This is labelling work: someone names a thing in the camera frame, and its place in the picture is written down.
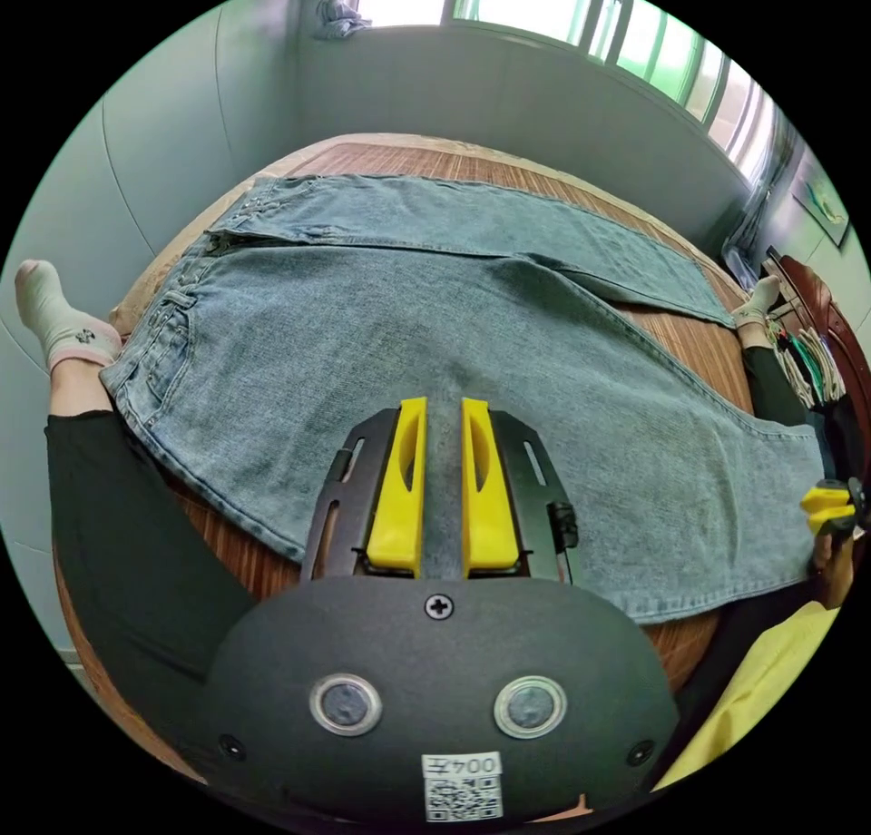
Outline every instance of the yellow shirt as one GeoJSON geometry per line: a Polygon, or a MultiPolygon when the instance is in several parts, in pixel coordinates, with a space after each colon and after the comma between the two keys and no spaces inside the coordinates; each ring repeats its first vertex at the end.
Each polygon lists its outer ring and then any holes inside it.
{"type": "Polygon", "coordinates": [[[653,788],[685,778],[739,742],[775,705],[810,661],[838,613],[811,602],[763,633],[683,753],[653,788]]]}

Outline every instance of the white sock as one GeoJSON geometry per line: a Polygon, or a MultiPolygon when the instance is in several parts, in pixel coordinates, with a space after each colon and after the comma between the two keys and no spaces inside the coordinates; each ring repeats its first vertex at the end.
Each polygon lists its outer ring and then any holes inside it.
{"type": "Polygon", "coordinates": [[[736,327],[744,324],[761,324],[765,326],[765,316],[774,305],[780,293],[780,279],[776,275],[768,275],[753,289],[750,299],[743,306],[732,312],[736,327]]]}
{"type": "Polygon", "coordinates": [[[15,274],[15,300],[22,323],[39,339],[49,372],[62,360],[89,360],[108,366],[121,353],[118,331],[74,309],[60,276],[47,260],[25,260],[15,274]]]}

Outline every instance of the blue denim jeans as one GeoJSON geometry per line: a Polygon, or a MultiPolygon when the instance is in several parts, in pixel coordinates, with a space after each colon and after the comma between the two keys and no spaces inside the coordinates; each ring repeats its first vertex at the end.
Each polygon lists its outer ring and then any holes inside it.
{"type": "Polygon", "coordinates": [[[103,383],[154,457],[295,561],[348,431],[426,396],[425,570],[456,576],[471,397],[539,432],[583,585],[639,623],[802,579],[813,428],[731,405],[609,301],[732,325],[694,260],[561,201],[265,179],[185,252],[103,383]]]}

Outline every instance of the qr code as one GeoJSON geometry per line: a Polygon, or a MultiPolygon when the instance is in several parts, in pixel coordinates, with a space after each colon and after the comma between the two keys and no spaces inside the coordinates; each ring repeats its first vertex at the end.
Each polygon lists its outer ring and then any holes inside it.
{"type": "Polygon", "coordinates": [[[483,778],[426,779],[426,820],[456,823],[502,816],[498,775],[483,778]]]}

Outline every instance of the curtain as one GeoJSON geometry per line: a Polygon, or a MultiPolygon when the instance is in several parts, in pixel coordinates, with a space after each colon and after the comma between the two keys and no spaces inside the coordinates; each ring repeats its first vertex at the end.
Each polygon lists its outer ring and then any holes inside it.
{"type": "Polygon", "coordinates": [[[750,290],[755,285],[762,266],[764,252],[756,251],[755,247],[768,200],[783,181],[784,173],[792,163],[799,143],[798,131],[775,104],[765,167],[735,229],[729,234],[722,248],[723,261],[745,290],[750,290]]]}
{"type": "Polygon", "coordinates": [[[319,0],[316,14],[320,27],[315,36],[319,39],[345,39],[372,25],[342,0],[319,0]]]}

